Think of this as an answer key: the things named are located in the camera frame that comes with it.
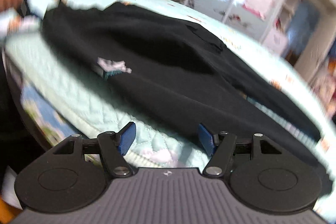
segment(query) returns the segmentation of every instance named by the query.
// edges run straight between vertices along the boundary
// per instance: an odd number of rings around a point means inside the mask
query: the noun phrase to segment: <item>black cloth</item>
[[[201,122],[213,132],[241,138],[258,132],[318,165],[304,145],[237,90],[317,141],[316,126],[199,24],[122,3],[103,11],[72,10],[61,3],[46,12],[42,33],[47,42],[88,67],[97,66],[98,58],[124,61],[132,72],[110,76],[108,82],[184,136],[194,137]]]
[[[0,143],[29,136],[15,107],[2,58],[0,58]]]
[[[7,166],[18,174],[43,153],[44,150],[28,132],[26,137],[15,141],[0,141],[0,185]]]
[[[333,121],[333,123],[334,123],[335,126],[336,126],[336,115],[333,116],[332,121]]]

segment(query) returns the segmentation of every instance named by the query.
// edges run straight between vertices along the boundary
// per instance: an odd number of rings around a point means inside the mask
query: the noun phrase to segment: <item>blue clip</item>
[[[134,122],[129,122],[119,133],[121,133],[121,136],[118,151],[122,156],[125,156],[135,140],[137,127]]]
[[[202,143],[207,155],[212,157],[216,151],[216,145],[214,143],[212,134],[201,123],[198,126],[198,138]]]

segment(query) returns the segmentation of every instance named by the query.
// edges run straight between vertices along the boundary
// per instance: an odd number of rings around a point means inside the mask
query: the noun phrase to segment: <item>shelf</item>
[[[283,29],[283,31],[286,30],[288,24],[290,23],[291,19],[292,19],[292,15],[289,13],[288,10],[283,9],[279,15],[279,19],[281,22],[281,27]]]
[[[283,8],[287,10],[290,15],[294,15],[299,3],[300,0],[286,0],[285,4],[283,5]]]

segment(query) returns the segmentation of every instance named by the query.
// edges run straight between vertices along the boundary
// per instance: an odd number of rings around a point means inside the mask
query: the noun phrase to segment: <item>logo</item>
[[[98,65],[105,71],[104,78],[107,79],[112,75],[118,75],[120,73],[126,72],[131,73],[132,69],[127,68],[125,61],[111,61],[105,60],[103,58],[98,58]]]
[[[173,174],[173,172],[171,172],[171,171],[168,170],[168,171],[163,172],[163,174],[164,174],[165,176],[169,177],[170,175]]]

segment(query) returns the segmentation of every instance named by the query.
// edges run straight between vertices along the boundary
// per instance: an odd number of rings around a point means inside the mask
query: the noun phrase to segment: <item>white graphic print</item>
[[[103,58],[98,58],[98,65],[106,72],[105,78],[108,78],[111,75],[117,75],[123,72],[131,73],[132,70],[127,68],[125,61],[111,61]]]

